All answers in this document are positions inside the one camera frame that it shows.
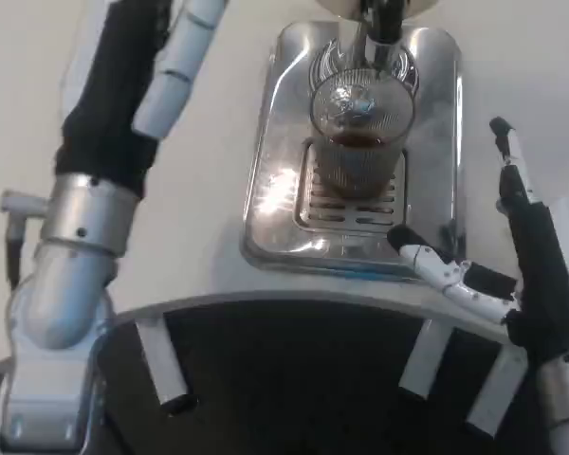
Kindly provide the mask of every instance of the espresso machine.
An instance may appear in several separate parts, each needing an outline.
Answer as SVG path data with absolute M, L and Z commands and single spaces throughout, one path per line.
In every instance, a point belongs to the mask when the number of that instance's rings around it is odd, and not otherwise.
M 345 20 L 294 23 L 270 56 L 244 253 L 262 267 L 407 280 L 413 274 L 386 240 L 391 227 L 405 224 L 432 245 L 463 256 L 461 53 L 447 32 L 403 24 L 435 1 L 319 3 Z M 404 143 L 392 175 L 383 167 L 386 184 L 353 197 L 333 191 L 312 139 L 317 92 L 350 71 L 364 72 L 362 77 L 372 72 L 372 83 L 384 90 L 383 78 L 389 84 L 394 79 L 413 104 L 408 130 L 399 128 Z M 392 88 L 397 92 L 388 92 L 386 104 L 402 100 L 399 87 Z M 361 161 L 358 155 L 350 160 Z M 379 172 L 374 160 L 362 161 L 363 175 Z

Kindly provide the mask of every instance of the glass cup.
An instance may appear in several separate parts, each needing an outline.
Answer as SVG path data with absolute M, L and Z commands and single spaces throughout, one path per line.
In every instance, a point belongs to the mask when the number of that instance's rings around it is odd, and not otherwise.
M 381 193 L 414 119 L 413 96 L 384 71 L 341 71 L 314 92 L 312 145 L 318 174 L 342 197 L 370 198 Z

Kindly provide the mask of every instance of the metal wrist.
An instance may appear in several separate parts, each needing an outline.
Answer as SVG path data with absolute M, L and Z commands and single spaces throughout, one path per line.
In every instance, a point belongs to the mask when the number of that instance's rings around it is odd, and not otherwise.
M 555 427 L 569 421 L 569 354 L 541 366 L 538 389 L 547 424 Z
M 132 192 L 108 180 L 62 175 L 51 194 L 42 239 L 84 244 L 121 257 L 138 202 Z

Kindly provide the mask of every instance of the metal grate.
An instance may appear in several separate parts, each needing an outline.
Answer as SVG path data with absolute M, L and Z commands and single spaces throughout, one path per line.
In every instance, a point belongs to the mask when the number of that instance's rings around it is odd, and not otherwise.
M 305 154 L 299 187 L 298 221 L 304 228 L 385 235 L 405 221 L 405 155 L 383 193 L 373 199 L 345 200 L 321 183 L 316 153 Z

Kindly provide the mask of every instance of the black glove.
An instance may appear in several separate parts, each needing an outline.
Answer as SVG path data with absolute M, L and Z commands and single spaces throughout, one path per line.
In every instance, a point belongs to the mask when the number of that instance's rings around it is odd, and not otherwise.
M 157 142 L 132 131 L 135 112 L 166 41 L 170 0 L 119 0 L 109 7 L 81 99 L 63 126 L 55 173 L 106 178 L 139 197 Z

